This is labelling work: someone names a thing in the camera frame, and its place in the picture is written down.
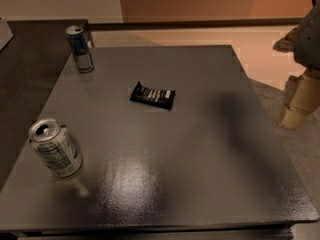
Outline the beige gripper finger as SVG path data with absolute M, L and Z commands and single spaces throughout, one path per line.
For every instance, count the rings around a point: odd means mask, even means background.
M 290 76 L 285 85 L 279 125 L 299 128 L 319 106 L 320 71 L 307 68 L 299 77 Z

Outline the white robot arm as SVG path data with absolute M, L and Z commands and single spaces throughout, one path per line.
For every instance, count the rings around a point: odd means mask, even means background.
M 282 127 L 296 129 L 320 106 L 320 3 L 273 49 L 292 52 L 294 61 L 306 68 L 298 77 L 289 76 L 279 118 Z

